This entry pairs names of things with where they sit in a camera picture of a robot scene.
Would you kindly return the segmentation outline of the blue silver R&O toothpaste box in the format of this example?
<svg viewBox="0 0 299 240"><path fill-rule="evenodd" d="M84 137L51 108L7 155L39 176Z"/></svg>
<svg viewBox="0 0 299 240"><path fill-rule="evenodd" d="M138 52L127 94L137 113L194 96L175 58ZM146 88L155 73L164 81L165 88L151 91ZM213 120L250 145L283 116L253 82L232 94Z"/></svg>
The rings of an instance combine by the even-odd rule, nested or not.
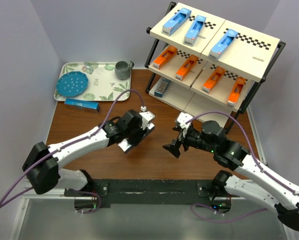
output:
<svg viewBox="0 0 299 240"><path fill-rule="evenodd" d="M64 104L83 111L94 111L94 112L100 111L100 105L98 102L95 101L84 101L84 100L78 100L73 98L67 98L64 101Z"/></svg>

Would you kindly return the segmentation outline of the orange Curaprox box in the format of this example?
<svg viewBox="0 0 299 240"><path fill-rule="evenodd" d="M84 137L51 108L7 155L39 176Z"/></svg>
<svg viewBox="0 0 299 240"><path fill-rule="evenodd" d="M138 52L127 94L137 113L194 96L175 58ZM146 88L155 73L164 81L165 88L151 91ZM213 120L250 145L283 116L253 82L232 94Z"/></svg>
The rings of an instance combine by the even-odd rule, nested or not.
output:
<svg viewBox="0 0 299 240"><path fill-rule="evenodd" d="M243 78L243 77L238 77L234 83L234 86L230 92L230 95L227 99L227 106L230 106L230 107L234 107L235 104L237 103L240 95L241 95L241 92L242 92L242 89L244 87L244 85L246 84L246 79Z"/></svg>
<svg viewBox="0 0 299 240"><path fill-rule="evenodd" d="M171 60L177 53L178 49L174 46L168 46L154 61L153 67L161 69L169 60Z"/></svg>
<svg viewBox="0 0 299 240"><path fill-rule="evenodd" d="M188 73L192 70L192 68L196 65L198 59L199 58L197 56L193 54L190 55L176 72L175 78L180 81L183 81L184 78L188 75Z"/></svg>

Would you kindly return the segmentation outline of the orange Curaprox box flap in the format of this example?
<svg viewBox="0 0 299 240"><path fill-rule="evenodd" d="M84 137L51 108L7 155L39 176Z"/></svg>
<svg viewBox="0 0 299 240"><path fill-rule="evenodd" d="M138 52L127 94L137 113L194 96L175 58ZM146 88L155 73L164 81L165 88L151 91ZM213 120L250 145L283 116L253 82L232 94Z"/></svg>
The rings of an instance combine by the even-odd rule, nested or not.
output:
<svg viewBox="0 0 299 240"><path fill-rule="evenodd" d="M210 77L205 81L203 84L202 90L209 94L213 88L217 85L219 80L223 77L226 70L220 66L218 66L213 73L210 75Z"/></svg>

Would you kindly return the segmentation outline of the light blue Curaprox box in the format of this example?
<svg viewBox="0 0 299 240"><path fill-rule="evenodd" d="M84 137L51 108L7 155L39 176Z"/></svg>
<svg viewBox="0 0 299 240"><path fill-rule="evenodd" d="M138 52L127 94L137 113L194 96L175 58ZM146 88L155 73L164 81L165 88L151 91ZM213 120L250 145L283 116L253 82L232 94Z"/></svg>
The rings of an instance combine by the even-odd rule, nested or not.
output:
<svg viewBox="0 0 299 240"><path fill-rule="evenodd" d="M191 10L181 8L162 26L162 33L171 36L187 21L191 13Z"/></svg>
<svg viewBox="0 0 299 240"><path fill-rule="evenodd" d="M193 23L191 24L190 28L188 29L187 33L185 34L184 37L184 41L183 44L193 47L199 33L201 32L201 30L204 27L204 24L206 22L206 17L205 16L201 16L201 15L197 15L193 21Z"/></svg>
<svg viewBox="0 0 299 240"><path fill-rule="evenodd" d="M218 61L229 46L234 42L238 34L239 33L233 29L227 30L223 37L211 48L208 57Z"/></svg>

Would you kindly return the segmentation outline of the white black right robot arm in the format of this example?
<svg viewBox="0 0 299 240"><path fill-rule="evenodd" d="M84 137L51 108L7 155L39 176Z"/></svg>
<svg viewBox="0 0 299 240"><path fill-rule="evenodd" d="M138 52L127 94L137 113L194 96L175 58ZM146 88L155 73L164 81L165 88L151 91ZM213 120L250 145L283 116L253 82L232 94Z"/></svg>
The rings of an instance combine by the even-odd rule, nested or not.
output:
<svg viewBox="0 0 299 240"><path fill-rule="evenodd" d="M212 191L222 197L226 193L240 196L263 205L277 213L285 226L299 231L299 186L284 179L279 174L254 158L252 152L239 143L229 140L225 130L216 121L202 124L201 131L191 123L177 124L173 130L179 133L163 148L173 156L180 156L180 147L185 151L195 148L213 154L213 159L222 167L237 172L253 183L243 183L241 179L226 171L220 171L213 180Z"/></svg>

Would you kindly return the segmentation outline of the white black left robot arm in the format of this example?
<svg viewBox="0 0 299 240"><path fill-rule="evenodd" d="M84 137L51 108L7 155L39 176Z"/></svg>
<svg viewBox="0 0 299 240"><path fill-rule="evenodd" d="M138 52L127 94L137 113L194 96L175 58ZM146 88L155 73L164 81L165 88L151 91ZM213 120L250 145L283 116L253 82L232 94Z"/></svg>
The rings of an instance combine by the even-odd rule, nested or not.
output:
<svg viewBox="0 0 299 240"><path fill-rule="evenodd" d="M117 144L124 153L136 147L155 128L155 115L150 111L128 110L92 130L56 144L35 144L22 170L36 194L54 188L66 188L88 196L93 191L90 175L85 170L68 170L65 165L99 149Z"/></svg>

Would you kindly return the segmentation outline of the cream three tier shelf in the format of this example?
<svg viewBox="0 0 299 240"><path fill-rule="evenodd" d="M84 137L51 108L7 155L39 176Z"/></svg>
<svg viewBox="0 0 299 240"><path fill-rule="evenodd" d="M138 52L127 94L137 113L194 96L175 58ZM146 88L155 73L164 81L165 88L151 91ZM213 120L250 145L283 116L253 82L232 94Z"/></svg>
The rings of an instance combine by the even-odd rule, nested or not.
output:
<svg viewBox="0 0 299 240"><path fill-rule="evenodd" d="M182 8L191 10L190 17L171 36L163 34L163 25ZM206 17L205 24L194 45L185 45L184 37L197 15ZM219 60L209 58L211 48L229 29L238 32L234 42ZM246 111L286 45L276 37L180 2L171 2L165 16L146 31L154 37L154 43L145 67L153 76L170 80L165 94L159 100L192 115L208 112L207 116L199 120L215 120L227 131L234 124L229 115L237 118ZM161 69L156 69L153 67L154 60L169 46L177 48L176 55ZM184 80L180 81L176 79L176 72L190 55L197 56L198 61ZM217 67L225 69L225 74L212 91L206 93L203 85ZM227 101L238 77L245 78L246 83L237 103L231 107Z"/></svg>

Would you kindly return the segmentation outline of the grey ceramic mug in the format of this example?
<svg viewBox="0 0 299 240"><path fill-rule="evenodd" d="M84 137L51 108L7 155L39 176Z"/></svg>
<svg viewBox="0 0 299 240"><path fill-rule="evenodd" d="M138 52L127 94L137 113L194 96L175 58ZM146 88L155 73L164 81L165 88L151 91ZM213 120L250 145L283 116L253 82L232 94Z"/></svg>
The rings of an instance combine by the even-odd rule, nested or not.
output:
<svg viewBox="0 0 299 240"><path fill-rule="evenodd" d="M131 75L131 71L132 71L134 65L135 65L134 62L132 62L132 61L129 61L129 62L122 61L122 60L118 61L114 67L114 72L115 72L116 77L119 80L128 79Z"/></svg>

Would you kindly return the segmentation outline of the leaf patterned serving tray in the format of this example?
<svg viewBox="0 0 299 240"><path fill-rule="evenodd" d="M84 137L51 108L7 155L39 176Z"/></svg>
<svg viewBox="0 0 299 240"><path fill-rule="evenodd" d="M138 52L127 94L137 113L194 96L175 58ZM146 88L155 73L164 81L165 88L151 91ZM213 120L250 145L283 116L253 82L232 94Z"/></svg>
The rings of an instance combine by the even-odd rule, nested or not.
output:
<svg viewBox="0 0 299 240"><path fill-rule="evenodd" d="M74 97L76 100L114 101L121 92L131 88L131 77L117 78L114 62L68 62L62 66L59 79L70 76L71 72L84 74L88 79L84 91Z"/></svg>

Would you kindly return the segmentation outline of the teal dotted plate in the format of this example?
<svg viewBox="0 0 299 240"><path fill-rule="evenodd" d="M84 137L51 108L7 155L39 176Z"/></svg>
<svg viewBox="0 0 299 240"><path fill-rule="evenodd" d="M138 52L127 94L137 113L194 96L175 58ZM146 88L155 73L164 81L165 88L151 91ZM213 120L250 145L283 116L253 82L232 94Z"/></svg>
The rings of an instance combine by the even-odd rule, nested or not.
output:
<svg viewBox="0 0 299 240"><path fill-rule="evenodd" d="M87 75L80 71L71 71L59 77L56 92L65 98L75 98L83 94L89 86Z"/></svg>

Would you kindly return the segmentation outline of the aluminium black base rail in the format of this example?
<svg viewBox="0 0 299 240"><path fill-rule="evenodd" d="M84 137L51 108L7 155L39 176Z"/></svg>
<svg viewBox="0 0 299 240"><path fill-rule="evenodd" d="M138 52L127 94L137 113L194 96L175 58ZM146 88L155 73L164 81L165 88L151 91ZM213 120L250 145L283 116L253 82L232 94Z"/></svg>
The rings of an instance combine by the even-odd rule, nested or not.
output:
<svg viewBox="0 0 299 240"><path fill-rule="evenodd" d="M251 151L255 159L256 156L251 147L246 147ZM226 171L239 179L244 184L252 184L253 181L246 176L223 167ZM87 206L87 212L96 211L100 206L109 207L112 204L174 204L174 205L190 205L198 206L200 198L211 196L215 198L218 195L231 195L224 190L216 190L214 179L208 186L203 186L200 181L195 180L103 180L98 185L96 179L92 179L92 190L85 191L74 190L71 188L60 188L66 192L72 192L75 196L93 196L95 203ZM262 210L269 210L263 205Z"/></svg>

